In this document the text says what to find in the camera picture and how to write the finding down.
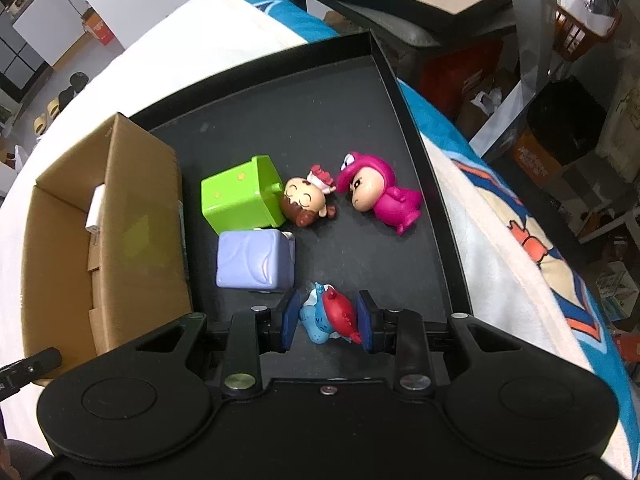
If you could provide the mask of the blue red crab figurine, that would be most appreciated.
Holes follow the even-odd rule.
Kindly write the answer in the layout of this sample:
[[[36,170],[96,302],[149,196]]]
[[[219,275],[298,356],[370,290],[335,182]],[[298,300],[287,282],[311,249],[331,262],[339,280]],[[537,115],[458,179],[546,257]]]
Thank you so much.
[[[311,285],[298,318],[313,344],[338,338],[361,344],[355,307],[331,284]]]

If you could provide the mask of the lavender toy cube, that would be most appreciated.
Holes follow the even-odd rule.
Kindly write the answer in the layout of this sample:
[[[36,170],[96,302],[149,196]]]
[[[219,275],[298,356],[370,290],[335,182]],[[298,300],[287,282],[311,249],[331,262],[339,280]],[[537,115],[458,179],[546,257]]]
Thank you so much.
[[[252,292],[285,292],[295,282],[295,237],[278,229],[222,232],[216,285]]]

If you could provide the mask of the brown-haired boy figurine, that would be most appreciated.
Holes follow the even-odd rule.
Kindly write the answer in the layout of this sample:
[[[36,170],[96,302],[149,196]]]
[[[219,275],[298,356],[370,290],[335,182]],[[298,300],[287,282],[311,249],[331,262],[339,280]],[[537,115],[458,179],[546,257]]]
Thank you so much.
[[[280,209],[299,228],[306,228],[318,219],[334,219],[337,208],[328,203],[328,196],[335,190],[335,180],[329,171],[320,165],[311,166],[306,177],[294,177],[285,183]]]

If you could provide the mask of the pink dinosaur costume figurine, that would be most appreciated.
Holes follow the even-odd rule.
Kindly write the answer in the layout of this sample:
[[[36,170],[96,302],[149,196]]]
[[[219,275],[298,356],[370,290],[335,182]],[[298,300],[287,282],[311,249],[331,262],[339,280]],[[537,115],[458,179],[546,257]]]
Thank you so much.
[[[350,196],[356,210],[372,211],[398,235],[407,232],[420,218],[421,192],[398,186],[392,166],[378,156],[347,153],[335,187],[337,193]]]

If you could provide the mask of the brown cardboard box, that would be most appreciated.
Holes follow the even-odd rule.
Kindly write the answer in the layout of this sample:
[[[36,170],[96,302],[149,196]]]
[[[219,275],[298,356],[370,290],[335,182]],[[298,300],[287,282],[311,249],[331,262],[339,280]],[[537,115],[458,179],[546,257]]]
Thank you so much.
[[[94,235],[85,225],[102,183]],[[23,246],[23,348],[57,348],[62,364],[36,385],[190,312],[181,200],[175,151],[121,114],[37,179]]]

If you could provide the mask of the white power adapter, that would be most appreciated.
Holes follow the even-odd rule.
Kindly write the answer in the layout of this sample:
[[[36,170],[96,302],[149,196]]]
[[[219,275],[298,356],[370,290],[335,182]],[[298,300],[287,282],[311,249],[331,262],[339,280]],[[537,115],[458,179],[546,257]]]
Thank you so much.
[[[87,214],[85,228],[88,232],[98,235],[101,229],[102,209],[104,202],[105,184],[98,185],[92,194],[92,199]]]

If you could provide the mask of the green toy cube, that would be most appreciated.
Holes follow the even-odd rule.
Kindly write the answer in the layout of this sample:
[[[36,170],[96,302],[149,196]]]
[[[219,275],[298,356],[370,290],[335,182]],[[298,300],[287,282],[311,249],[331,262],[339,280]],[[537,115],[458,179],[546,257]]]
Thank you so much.
[[[256,155],[201,180],[202,214],[216,234],[278,228],[285,222],[283,190],[271,158]]]

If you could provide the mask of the black tray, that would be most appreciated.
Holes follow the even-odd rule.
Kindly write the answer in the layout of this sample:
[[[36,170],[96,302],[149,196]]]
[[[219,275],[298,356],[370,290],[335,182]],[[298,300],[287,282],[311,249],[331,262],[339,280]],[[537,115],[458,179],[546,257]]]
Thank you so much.
[[[132,120],[177,154],[192,304],[211,321],[278,302],[275,294],[216,285],[218,238],[202,213],[202,181],[255,155],[270,157],[288,179],[314,165],[337,174],[348,152],[372,154],[424,197],[419,220],[397,234],[337,196],[335,219],[294,230],[297,284],[329,283],[346,295],[365,290],[380,307],[415,310],[431,323],[470,310],[434,160],[368,32],[258,58],[191,84]]]

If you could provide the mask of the white blue orange blanket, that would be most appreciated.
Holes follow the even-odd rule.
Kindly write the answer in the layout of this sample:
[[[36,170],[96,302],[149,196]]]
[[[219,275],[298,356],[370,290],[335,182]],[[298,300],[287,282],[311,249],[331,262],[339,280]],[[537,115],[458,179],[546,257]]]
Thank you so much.
[[[585,281],[454,125],[408,84],[399,88],[439,180],[474,314],[612,387],[620,421],[603,458],[637,478],[639,399]]]

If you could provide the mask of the yellow slipper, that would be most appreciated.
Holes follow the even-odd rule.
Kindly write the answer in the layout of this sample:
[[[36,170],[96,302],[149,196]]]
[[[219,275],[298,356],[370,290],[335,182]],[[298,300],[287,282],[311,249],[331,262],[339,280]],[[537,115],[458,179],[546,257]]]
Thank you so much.
[[[34,133],[36,136],[42,136],[48,128],[48,118],[46,114],[41,114],[34,120]]]
[[[58,98],[52,99],[47,105],[47,112],[51,118],[58,116],[60,112],[60,100]]]

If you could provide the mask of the black bin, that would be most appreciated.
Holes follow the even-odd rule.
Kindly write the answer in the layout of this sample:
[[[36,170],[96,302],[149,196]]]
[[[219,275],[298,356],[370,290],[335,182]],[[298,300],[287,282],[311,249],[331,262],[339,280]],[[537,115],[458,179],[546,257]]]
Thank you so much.
[[[549,82],[527,111],[530,131],[561,166],[596,147],[605,117],[604,107],[575,76]]]

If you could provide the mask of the black slipper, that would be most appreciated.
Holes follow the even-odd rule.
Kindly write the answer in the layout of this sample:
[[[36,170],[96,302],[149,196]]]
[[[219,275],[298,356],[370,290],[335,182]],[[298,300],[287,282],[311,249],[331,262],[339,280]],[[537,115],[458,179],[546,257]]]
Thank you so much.
[[[58,111],[62,112],[65,107],[73,101],[75,97],[75,89],[72,86],[67,87],[58,94]]]
[[[75,93],[79,93],[86,88],[89,77],[83,72],[76,72],[70,76],[68,82],[70,83],[70,88],[72,88]]]

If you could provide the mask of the orange box on floor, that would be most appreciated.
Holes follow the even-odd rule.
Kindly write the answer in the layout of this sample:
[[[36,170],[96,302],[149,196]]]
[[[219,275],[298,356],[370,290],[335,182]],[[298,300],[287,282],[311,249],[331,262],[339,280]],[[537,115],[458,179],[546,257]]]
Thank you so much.
[[[99,14],[93,10],[93,8],[89,8],[84,14],[82,14],[81,19],[85,30],[90,32],[90,34],[104,46],[107,46],[115,39],[111,29],[108,28],[107,24],[102,20]]]

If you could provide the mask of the orange basket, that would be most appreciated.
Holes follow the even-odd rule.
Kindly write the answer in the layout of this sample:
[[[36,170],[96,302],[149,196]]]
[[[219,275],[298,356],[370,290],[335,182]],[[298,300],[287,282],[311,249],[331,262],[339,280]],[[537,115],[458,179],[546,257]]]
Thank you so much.
[[[606,44],[613,36],[622,14],[597,14],[585,0],[556,0],[553,50],[567,63],[573,63],[597,44]]]

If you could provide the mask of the grey metal post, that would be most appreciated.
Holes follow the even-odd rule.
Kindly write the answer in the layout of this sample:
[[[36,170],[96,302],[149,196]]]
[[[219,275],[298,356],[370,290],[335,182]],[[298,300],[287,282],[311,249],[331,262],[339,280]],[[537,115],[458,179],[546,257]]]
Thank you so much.
[[[521,79],[514,88],[527,105],[544,88],[552,57],[556,0],[512,0]]]

